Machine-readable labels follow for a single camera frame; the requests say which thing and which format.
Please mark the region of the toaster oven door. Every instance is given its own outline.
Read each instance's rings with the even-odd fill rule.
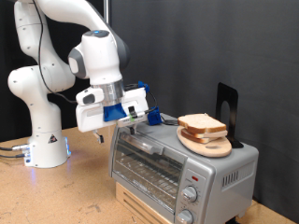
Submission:
[[[186,158],[141,133],[119,129],[113,173],[175,214],[179,180]]]

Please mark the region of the toast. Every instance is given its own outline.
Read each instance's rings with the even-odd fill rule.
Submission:
[[[178,118],[178,124],[189,133],[217,133],[226,131],[226,125],[208,114],[186,115]]]
[[[217,133],[189,133],[187,129],[182,129],[181,131],[195,138],[218,138],[225,137],[227,135],[227,131],[221,131]]]
[[[209,143],[213,140],[219,139],[218,137],[204,137],[204,138],[196,138],[194,136],[192,136],[192,134],[188,133],[185,131],[186,129],[182,129],[181,130],[181,135],[193,142],[197,142],[197,143],[201,143],[201,144],[206,144]]]

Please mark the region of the control knob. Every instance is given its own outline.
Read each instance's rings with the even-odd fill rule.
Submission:
[[[189,203],[194,203],[197,198],[196,189],[194,187],[187,187],[181,192],[181,196]]]
[[[184,210],[178,214],[177,220],[181,224],[192,224],[193,223],[193,216],[191,212],[188,210]]]

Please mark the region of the silver toaster oven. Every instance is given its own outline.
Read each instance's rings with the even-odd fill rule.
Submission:
[[[171,223],[223,224],[251,205],[258,156],[244,144],[203,157],[179,142],[177,126],[140,123],[134,135],[115,129],[109,174]]]

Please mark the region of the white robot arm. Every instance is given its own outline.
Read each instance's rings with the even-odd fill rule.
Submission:
[[[145,89],[124,91],[120,69],[129,63],[129,49],[99,12],[85,0],[37,2],[51,19],[81,24],[91,30],[69,54],[72,73],[91,82],[89,89],[77,95],[78,128],[87,132],[116,123],[131,126],[147,120]],[[133,119],[130,109],[135,113]]]
[[[32,1],[15,3],[15,21],[21,50],[38,61],[41,24]],[[75,77],[68,64],[56,54],[51,41],[46,18],[38,8],[44,34],[41,44],[41,65],[45,82],[54,91],[72,87]],[[28,106],[32,121],[32,136],[28,140],[26,166],[40,168],[63,164],[68,157],[65,138],[62,136],[61,112],[57,105],[48,101],[46,88],[39,67],[29,66],[14,70],[8,77],[10,90]]]
[[[70,52],[71,69],[53,49],[43,13],[55,21],[81,24],[91,30]],[[21,49],[40,60],[42,72],[38,66],[25,67],[11,72],[8,78],[9,88],[27,104],[32,119],[33,135],[27,152],[30,156],[25,158],[25,165],[47,168],[66,161],[60,109],[48,101],[47,94],[72,87],[75,76],[91,81],[91,87],[77,95],[80,131],[93,131],[102,142],[98,129],[118,124],[132,126],[134,132],[138,122],[148,119],[146,88],[141,85],[125,92],[123,87],[120,69],[129,63],[129,49],[91,4],[85,0],[19,0],[15,19]]]

